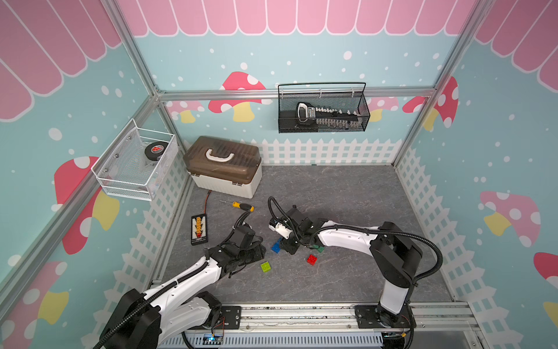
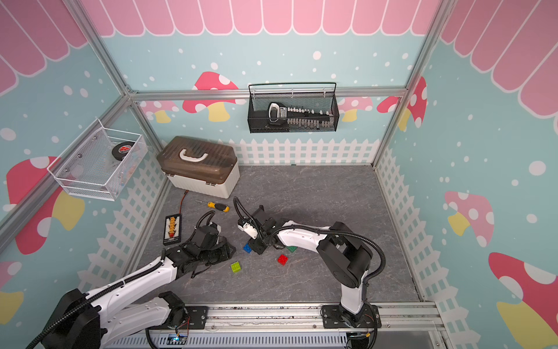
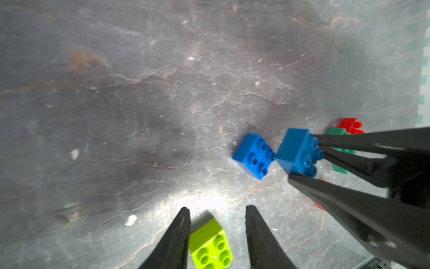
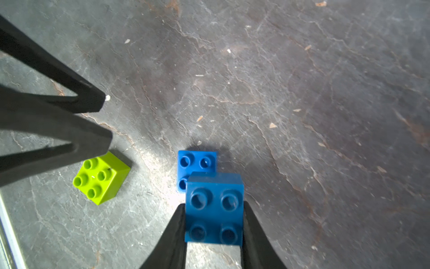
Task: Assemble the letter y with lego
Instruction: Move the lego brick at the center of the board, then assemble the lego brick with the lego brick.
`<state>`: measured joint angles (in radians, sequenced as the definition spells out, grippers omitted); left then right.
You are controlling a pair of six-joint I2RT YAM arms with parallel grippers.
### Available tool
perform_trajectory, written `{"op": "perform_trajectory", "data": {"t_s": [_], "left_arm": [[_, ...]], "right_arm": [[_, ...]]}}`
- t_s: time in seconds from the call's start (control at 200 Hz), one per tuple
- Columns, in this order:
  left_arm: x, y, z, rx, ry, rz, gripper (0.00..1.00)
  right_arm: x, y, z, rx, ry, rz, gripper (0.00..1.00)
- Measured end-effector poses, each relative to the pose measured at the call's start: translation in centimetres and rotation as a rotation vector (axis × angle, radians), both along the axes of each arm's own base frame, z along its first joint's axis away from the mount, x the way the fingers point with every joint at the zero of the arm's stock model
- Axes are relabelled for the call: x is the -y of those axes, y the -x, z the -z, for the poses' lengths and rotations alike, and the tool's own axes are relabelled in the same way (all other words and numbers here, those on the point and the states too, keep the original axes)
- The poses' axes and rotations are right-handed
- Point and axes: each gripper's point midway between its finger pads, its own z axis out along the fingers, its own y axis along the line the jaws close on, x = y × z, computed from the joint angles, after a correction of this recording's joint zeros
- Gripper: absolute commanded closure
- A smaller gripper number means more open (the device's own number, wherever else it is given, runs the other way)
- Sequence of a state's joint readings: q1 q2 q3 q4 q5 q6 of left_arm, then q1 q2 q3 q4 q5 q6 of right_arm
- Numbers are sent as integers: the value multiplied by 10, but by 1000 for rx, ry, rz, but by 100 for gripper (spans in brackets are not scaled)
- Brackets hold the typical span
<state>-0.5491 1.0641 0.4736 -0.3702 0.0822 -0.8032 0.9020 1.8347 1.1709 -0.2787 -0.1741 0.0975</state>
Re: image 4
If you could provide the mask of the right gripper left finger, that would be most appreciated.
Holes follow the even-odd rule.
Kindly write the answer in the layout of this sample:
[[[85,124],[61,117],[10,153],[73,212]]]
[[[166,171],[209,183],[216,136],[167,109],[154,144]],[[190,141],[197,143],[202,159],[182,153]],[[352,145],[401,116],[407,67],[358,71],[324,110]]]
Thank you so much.
[[[140,268],[184,269],[187,259],[185,227],[185,204],[180,204],[155,248]]]

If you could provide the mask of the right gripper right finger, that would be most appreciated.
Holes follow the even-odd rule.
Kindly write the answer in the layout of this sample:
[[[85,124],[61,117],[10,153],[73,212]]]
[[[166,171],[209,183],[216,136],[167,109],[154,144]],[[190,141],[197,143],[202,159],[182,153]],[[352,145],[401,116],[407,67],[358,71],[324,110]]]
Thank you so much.
[[[247,201],[244,202],[241,267],[243,269],[287,269]]]

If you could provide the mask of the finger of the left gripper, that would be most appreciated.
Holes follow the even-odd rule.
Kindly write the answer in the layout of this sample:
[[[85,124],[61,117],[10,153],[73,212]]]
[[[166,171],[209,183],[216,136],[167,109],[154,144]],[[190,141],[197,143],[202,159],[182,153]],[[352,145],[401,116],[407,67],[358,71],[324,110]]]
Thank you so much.
[[[99,112],[106,95],[56,59],[12,23],[1,17],[1,51],[76,93],[76,96],[35,95],[73,114]]]
[[[106,128],[4,86],[1,86],[1,130],[65,141],[64,145],[2,156],[1,186],[104,155],[113,139]]]

